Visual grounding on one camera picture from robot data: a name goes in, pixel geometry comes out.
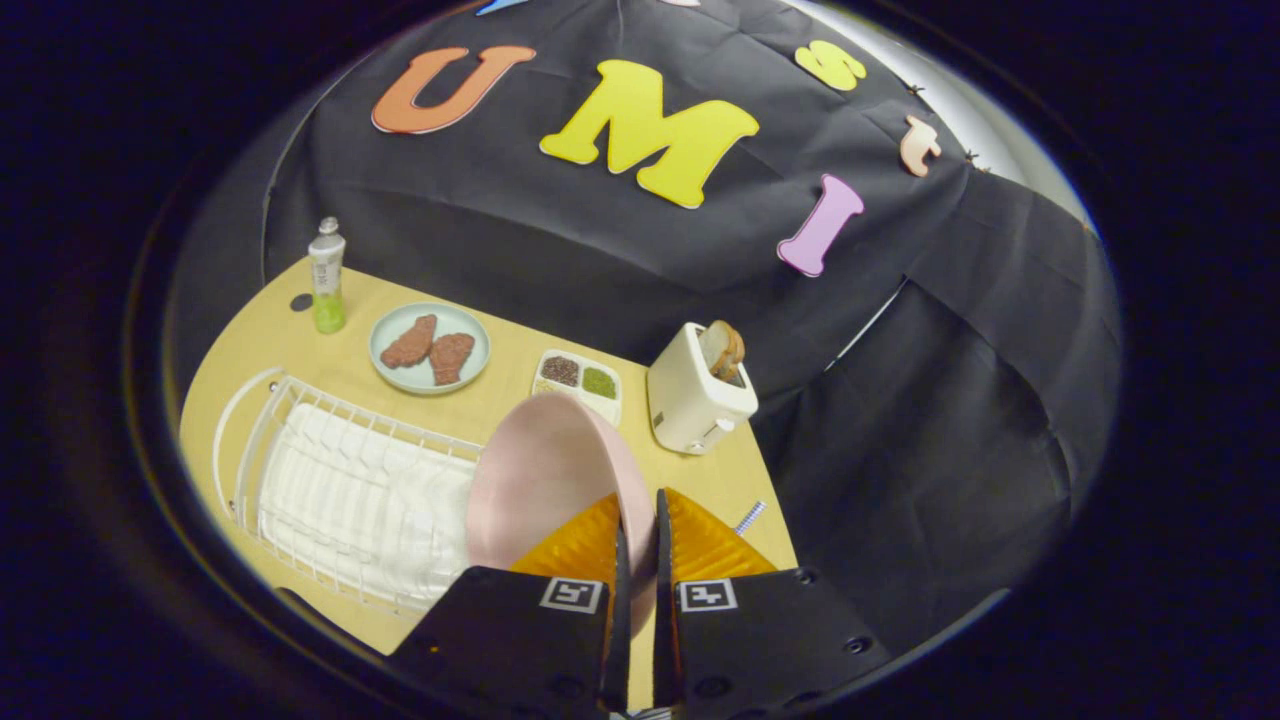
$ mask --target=toaster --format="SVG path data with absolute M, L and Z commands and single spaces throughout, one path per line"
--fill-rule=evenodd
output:
M 704 329 L 685 323 L 646 378 L 654 438 L 667 450 L 686 455 L 710 452 L 759 407 L 746 365 L 739 365 L 732 382 L 712 377 L 698 343 Z

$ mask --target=sauce bottle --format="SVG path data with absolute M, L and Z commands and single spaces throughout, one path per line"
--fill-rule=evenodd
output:
M 316 329 L 325 334 L 338 332 L 347 324 L 347 311 L 342 306 L 342 252 L 346 249 L 347 241 L 338 234 L 338 218 L 321 220 L 320 234 L 307 247 Z

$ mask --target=black cloth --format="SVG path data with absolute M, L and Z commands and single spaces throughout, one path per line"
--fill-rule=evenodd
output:
M 852 92 L 794 60 L 827 40 L 867 67 Z M 495 45 L 538 56 L 511 68 L 470 115 L 425 135 L 388 135 L 370 113 L 415 56 L 470 54 L 420 94 L 448 99 Z M 596 87 L 607 59 L 664 78 L 664 113 L 732 102 L 760 131 L 740 140 L 696 210 L 620 176 L 602 156 L 576 165 L 544 155 Z M 940 132 L 927 178 L 901 168 L 915 114 Z M 700 8 L 657 1 L 526 3 L 480 18 L 461 13 L 415 28 L 361 63 L 326 96 L 284 156 L 268 214 L 268 277 L 305 255 L 335 215 L 349 266 L 524 325 L 649 364 L 685 322 L 721 318 L 748 346 L 762 400 L 817 377 L 943 231 L 968 170 L 950 131 L 870 54 L 776 0 Z M 806 278 L 776 246 L 794 236 L 831 173 L 867 205 Z
M 845 47 L 868 77 L 852 92 L 823 85 L 792 58 L 813 40 Z M 372 126 L 412 58 L 470 50 L 420 94 L 430 106 L 495 45 L 538 56 L 465 119 L 425 135 Z M 658 155 L 611 174 L 608 131 L 590 165 L 539 150 L 612 58 L 662 73 L 668 115 L 718 99 L 759 120 L 712 172 L 701 208 L 637 186 L 636 169 Z M 234 311 L 335 215 L 351 268 L 641 364 L 685 322 L 737 327 L 760 396 L 753 429 L 797 556 L 895 652 L 1016 584 L 1078 510 L 1120 380 L 1116 288 L 1098 238 L 965 163 L 920 97 L 803 13 L 776 0 L 461 13 L 406 31 L 326 90 L 259 138 L 188 237 L 173 299 L 186 319 L 175 324 L 183 389 Z M 925 178 L 899 159 L 908 114 L 940 132 Z M 806 278 L 776 245 L 809 215 L 823 173 L 867 210 L 822 277 Z
M 895 653 L 1012 587 L 1073 491 L 1032 387 L 914 283 L 801 393 L 774 482 L 796 557 Z

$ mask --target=light blue plate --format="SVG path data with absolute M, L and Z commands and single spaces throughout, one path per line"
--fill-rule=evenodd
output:
M 476 338 L 476 345 L 471 350 L 471 356 L 462 364 L 458 372 L 458 382 L 447 386 L 435 384 L 435 370 L 431 369 L 430 360 L 422 360 L 412 368 L 388 368 L 383 364 L 383 351 L 390 347 L 404 331 L 413 327 L 413 323 L 422 315 L 435 315 L 435 337 L 449 333 L 467 333 Z M 397 307 L 381 320 L 374 324 L 374 332 L 369 334 L 369 359 L 374 361 L 374 368 L 387 379 L 387 382 L 416 395 L 442 395 L 453 392 L 470 383 L 489 364 L 489 333 L 485 332 L 480 320 L 471 313 L 442 305 L 439 302 L 415 302 L 403 307 Z

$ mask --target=table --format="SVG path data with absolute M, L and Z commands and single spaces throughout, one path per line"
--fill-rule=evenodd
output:
M 443 396 L 413 396 L 388 384 L 369 359 L 369 334 L 388 311 L 410 302 L 448 302 L 351 268 L 343 269 L 347 324 L 325 336 L 311 311 L 294 311 L 294 297 L 311 291 L 310 260 L 303 258 L 271 281 L 227 325 L 196 373 L 182 410 L 179 439 L 191 478 L 212 521 L 241 557 L 270 587 L 297 592 L 320 614 L 383 653 L 390 653 L 420 616 L 397 616 L 361 605 L 300 575 L 271 555 L 219 507 L 212 484 L 212 438 L 233 393 L 256 373 L 283 366 L 291 375 L 325 392 L 397 420 L 485 445 L 498 423 L 529 397 L 534 372 L 548 348 L 566 350 L 603 363 L 622 378 L 622 420 L 618 430 L 631 447 L 653 497 L 672 487 L 730 525 L 755 501 L 768 503 L 745 538 L 777 568 L 794 568 L 795 551 L 778 509 L 764 460 L 751 428 L 741 425 L 705 456 L 687 456 L 660 447 L 649 427 L 646 368 L 524 325 L 467 309 L 485 327 L 492 342 L 488 368 L 468 386 Z M 239 452 L 250 438 L 265 386 L 244 396 L 223 434 L 219 470 L 224 486 L 234 478 Z M 632 641 L 630 707 L 649 707 L 653 697 L 653 626 L 650 619 Z

